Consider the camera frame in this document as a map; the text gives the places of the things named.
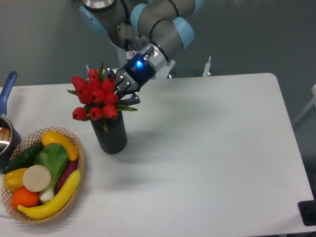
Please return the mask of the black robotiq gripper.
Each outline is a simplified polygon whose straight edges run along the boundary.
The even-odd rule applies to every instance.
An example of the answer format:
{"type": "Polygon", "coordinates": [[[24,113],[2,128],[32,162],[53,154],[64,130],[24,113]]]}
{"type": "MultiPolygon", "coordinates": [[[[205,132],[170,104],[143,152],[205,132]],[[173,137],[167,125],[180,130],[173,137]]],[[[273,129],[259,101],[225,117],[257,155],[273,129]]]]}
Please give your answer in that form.
{"type": "Polygon", "coordinates": [[[105,78],[116,80],[115,86],[118,96],[132,94],[127,99],[120,99],[118,104],[124,106],[140,104],[141,101],[137,92],[156,74],[154,67],[145,59],[145,56],[145,54],[138,53],[118,70],[105,69],[105,78]]]}

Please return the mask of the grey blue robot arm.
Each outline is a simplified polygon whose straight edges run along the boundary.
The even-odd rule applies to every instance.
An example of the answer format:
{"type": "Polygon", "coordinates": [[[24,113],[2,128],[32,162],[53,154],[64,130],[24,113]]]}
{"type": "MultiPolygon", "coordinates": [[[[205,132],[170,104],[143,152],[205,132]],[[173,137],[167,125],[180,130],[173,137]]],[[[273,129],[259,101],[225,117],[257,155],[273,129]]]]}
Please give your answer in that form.
{"type": "Polygon", "coordinates": [[[120,68],[106,70],[125,106],[140,103],[138,92],[150,79],[167,77],[174,56],[194,39],[185,19],[202,0],[84,0],[79,14],[89,29],[107,35],[117,48],[120,68]]]}

